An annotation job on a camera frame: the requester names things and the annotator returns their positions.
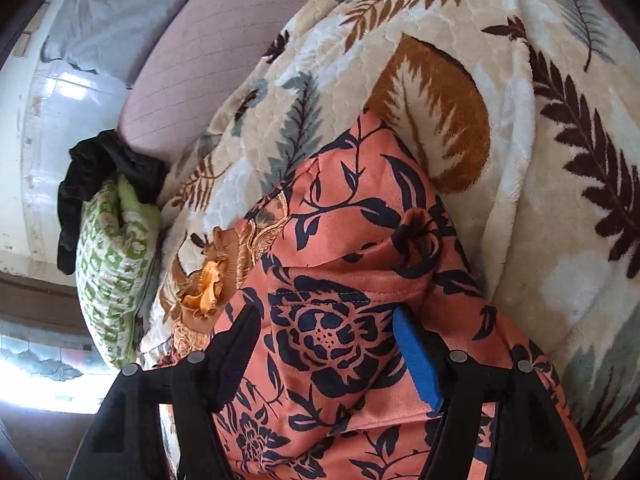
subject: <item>large brown leaf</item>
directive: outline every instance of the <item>large brown leaf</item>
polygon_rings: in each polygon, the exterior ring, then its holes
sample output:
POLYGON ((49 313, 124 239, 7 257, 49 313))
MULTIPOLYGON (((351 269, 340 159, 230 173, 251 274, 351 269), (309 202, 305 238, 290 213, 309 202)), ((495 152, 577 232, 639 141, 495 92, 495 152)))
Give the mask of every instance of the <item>large brown leaf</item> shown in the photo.
POLYGON ((489 155, 482 96, 459 61, 406 34, 382 71, 367 107, 404 139, 438 191, 468 189, 489 155))

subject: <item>blue gripper pad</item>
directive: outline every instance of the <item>blue gripper pad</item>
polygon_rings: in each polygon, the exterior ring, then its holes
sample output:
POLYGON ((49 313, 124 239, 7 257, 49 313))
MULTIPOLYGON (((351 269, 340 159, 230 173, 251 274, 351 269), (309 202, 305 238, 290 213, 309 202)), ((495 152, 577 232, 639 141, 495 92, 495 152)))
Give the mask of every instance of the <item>blue gripper pad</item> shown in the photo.
POLYGON ((394 310, 393 328, 394 337, 420 399, 437 412, 444 399, 438 386, 436 369, 402 308, 394 310))

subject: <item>plush blanket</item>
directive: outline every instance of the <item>plush blanket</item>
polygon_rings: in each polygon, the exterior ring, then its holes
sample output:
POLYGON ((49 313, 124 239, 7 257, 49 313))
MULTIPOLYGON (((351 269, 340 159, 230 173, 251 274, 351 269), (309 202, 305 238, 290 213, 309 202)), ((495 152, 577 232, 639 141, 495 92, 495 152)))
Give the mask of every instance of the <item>plush blanket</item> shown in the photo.
POLYGON ((184 307, 224 305, 195 279, 214 228, 370 108, 428 173, 487 300, 558 368, 593 478, 613 478, 640 434, 639 83, 599 0, 310 0, 213 117, 217 147, 166 182, 141 353, 206 343, 184 307))

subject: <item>striped pink fabric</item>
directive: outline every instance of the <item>striped pink fabric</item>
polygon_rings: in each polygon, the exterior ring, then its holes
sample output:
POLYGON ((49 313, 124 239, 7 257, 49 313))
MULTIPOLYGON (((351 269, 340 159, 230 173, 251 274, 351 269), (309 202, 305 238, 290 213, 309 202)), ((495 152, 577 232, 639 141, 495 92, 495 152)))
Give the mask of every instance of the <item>striped pink fabric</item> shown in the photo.
POLYGON ((306 1, 188 1, 129 95, 122 137, 134 150, 175 162, 306 1))

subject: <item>light green fabric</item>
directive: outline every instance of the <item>light green fabric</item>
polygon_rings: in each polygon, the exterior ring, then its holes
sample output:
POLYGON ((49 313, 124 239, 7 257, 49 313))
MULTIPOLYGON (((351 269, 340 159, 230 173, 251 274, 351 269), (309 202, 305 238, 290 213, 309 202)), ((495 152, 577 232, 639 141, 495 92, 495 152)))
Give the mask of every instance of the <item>light green fabric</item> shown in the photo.
POLYGON ((82 208, 76 285, 84 320, 105 362, 135 361, 134 321, 156 252, 160 212, 141 204, 124 176, 82 208))

